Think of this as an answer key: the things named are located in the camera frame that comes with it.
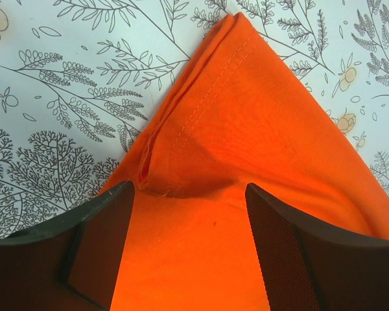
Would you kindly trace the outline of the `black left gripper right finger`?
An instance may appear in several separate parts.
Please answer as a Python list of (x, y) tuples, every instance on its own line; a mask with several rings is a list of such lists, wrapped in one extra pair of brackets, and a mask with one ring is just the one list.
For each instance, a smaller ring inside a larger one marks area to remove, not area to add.
[(271, 310), (389, 310), (389, 240), (328, 224), (253, 183), (245, 198)]

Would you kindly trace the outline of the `orange t shirt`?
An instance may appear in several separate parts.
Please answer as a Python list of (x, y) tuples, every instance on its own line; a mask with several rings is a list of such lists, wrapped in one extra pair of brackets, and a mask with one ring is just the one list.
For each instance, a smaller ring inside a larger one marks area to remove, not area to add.
[(113, 310), (268, 310), (245, 189), (389, 240), (389, 197), (242, 14), (209, 32), (106, 182), (136, 188)]

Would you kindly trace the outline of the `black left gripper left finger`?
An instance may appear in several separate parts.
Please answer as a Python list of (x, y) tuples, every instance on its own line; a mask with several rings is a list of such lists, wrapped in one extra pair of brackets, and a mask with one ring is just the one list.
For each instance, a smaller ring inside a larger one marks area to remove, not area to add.
[(0, 310), (109, 310), (133, 203), (125, 181), (0, 238)]

